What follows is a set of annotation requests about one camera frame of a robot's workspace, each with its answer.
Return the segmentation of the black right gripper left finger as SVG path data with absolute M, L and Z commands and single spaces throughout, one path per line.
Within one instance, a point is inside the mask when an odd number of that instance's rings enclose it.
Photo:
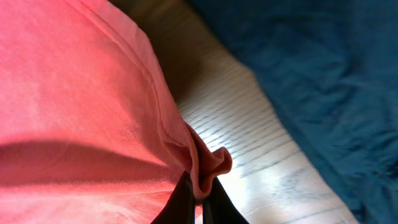
M 165 207 L 151 224 L 194 224 L 195 198 L 188 172 L 184 172 Z

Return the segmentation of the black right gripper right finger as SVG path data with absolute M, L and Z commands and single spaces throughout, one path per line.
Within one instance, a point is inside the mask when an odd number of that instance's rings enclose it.
M 218 178 L 214 178 L 212 189 L 203 201 L 203 224 L 249 224 L 239 213 Z

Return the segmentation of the orange soccer t-shirt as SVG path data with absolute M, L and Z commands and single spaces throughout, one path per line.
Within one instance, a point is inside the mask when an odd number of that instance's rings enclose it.
M 2 223 L 150 223 L 184 172 L 201 201 L 231 166 L 116 6 L 1 2 Z

